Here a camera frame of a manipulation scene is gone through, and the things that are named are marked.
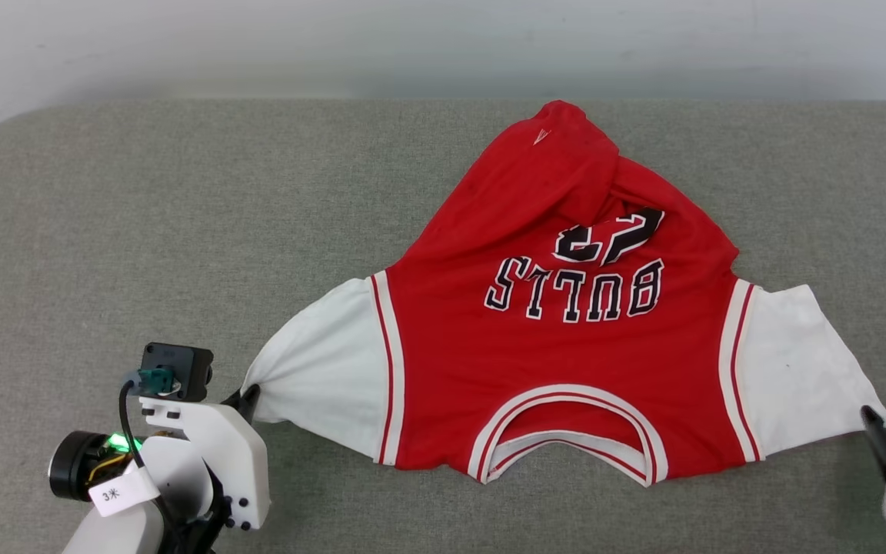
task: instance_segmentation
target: red stripe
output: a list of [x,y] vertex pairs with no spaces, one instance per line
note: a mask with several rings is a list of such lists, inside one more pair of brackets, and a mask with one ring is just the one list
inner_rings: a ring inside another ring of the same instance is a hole
[[395,374],[395,370],[391,367],[391,347],[388,345],[388,330],[385,329],[385,316],[381,311],[381,300],[378,297],[378,280],[375,279],[374,275],[371,277],[371,286],[375,291],[375,308],[378,309],[378,321],[382,326],[382,338],[385,340],[385,355],[388,356],[388,414],[385,416],[385,432],[382,435],[382,449],[380,455],[378,455],[378,463],[385,463],[385,448],[388,444],[388,430],[391,425],[391,393],[393,392],[394,379],[391,377]]
[[628,471],[634,473],[636,476],[641,477],[642,480],[645,479],[644,473],[642,473],[641,471],[638,471],[637,469],[634,469],[634,467],[631,467],[630,464],[626,463],[622,459],[619,459],[619,457],[609,455],[609,453],[607,453],[607,452],[601,452],[601,450],[598,450],[598,449],[592,449],[592,448],[590,448],[590,446],[587,446],[587,445],[581,445],[581,444],[579,444],[579,442],[566,441],[566,439],[546,439],[545,441],[536,442],[534,445],[526,446],[526,448],[520,449],[517,452],[513,453],[513,455],[510,455],[510,456],[506,457],[506,459],[503,459],[501,461],[501,463],[498,463],[495,466],[495,469],[493,469],[491,472],[493,473],[499,469],[502,469],[502,467],[504,467],[506,463],[510,462],[510,460],[513,459],[515,456],[520,455],[520,453],[526,452],[526,450],[537,449],[539,446],[546,444],[546,442],[563,442],[563,444],[565,444],[565,445],[576,446],[576,448],[578,448],[578,449],[588,450],[588,452],[593,452],[593,453],[595,453],[595,455],[609,457],[609,459],[614,460],[615,462],[620,464],[620,466],[624,466]]
[[738,400],[738,414],[741,415],[741,423],[744,430],[748,433],[748,439],[751,447],[754,449],[754,459],[761,459],[761,455],[757,450],[757,441],[750,432],[748,418],[744,416],[744,406],[741,402],[741,392],[738,390],[738,346],[741,344],[741,333],[744,329],[744,317],[748,314],[748,304],[750,304],[750,294],[754,290],[754,285],[748,286],[748,294],[744,297],[744,305],[741,308],[741,320],[738,322],[738,336],[734,337],[734,353],[731,354],[731,382],[734,383],[734,397]]
[[645,442],[648,444],[648,456],[651,459],[651,480],[649,481],[649,483],[655,483],[655,469],[657,468],[658,464],[655,463],[655,449],[653,448],[653,446],[651,446],[651,437],[649,437],[648,430],[645,429],[645,426],[643,426],[641,424],[641,422],[638,421],[638,418],[636,418],[633,415],[631,415],[630,413],[628,413],[628,411],[625,410],[625,408],[622,408],[622,407],[620,407],[612,402],[608,402],[604,399],[598,399],[598,397],[595,397],[595,396],[587,396],[587,394],[581,394],[579,392],[548,392],[545,394],[541,394],[539,396],[532,396],[531,399],[521,400],[521,402],[518,403],[515,407],[508,410],[508,413],[506,413],[504,416],[501,417],[500,420],[498,420],[497,425],[495,426],[494,429],[492,429],[491,434],[488,437],[488,442],[486,442],[486,444],[485,444],[485,450],[483,450],[483,453],[481,454],[481,461],[478,462],[478,471],[477,471],[478,481],[481,481],[481,483],[483,483],[485,481],[485,478],[483,478],[483,476],[485,475],[485,460],[488,459],[488,453],[490,452],[490,449],[491,449],[491,443],[495,441],[495,433],[498,432],[498,429],[501,429],[501,424],[504,423],[504,420],[510,414],[512,414],[515,410],[522,407],[524,404],[528,404],[529,402],[539,400],[539,399],[547,399],[549,396],[577,396],[577,397],[580,397],[580,399],[595,400],[597,402],[604,403],[608,406],[613,406],[615,408],[618,408],[618,410],[620,410],[622,413],[624,413],[625,415],[627,415],[628,417],[630,417],[631,419],[636,421],[636,423],[638,424],[638,427],[641,429],[642,435],[645,438]]

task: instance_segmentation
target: gray fabric surface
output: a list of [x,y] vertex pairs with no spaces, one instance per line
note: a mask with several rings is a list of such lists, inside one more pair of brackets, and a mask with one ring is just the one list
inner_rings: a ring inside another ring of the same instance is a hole
[[[0,126],[0,552],[56,552],[87,508],[45,467],[117,426],[144,344],[214,350],[235,390],[289,316],[397,259],[505,126],[542,102],[126,102]],[[741,248],[808,283],[886,404],[886,104],[577,102]],[[274,508],[219,552],[886,553],[864,439],[643,489],[566,446],[488,486],[258,426]]]

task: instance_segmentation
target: green light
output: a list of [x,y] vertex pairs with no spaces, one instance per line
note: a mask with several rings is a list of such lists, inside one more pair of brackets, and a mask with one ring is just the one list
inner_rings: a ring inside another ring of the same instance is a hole
[[[108,445],[119,452],[129,452],[130,450],[128,440],[124,435],[120,434],[120,432],[116,432],[112,437],[108,437]],[[136,449],[140,449],[141,447],[142,443],[136,439]]]

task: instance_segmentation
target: white wall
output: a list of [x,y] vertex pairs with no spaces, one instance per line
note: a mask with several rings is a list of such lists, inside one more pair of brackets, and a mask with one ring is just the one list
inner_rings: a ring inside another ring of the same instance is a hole
[[886,0],[0,0],[0,121],[155,95],[886,98]]

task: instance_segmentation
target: red and white shirt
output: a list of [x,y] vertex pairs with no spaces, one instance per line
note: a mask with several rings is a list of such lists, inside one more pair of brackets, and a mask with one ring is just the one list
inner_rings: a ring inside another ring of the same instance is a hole
[[661,176],[552,102],[488,146],[400,260],[268,341],[256,419],[486,483],[563,442],[648,486],[886,410],[808,287],[768,293]]

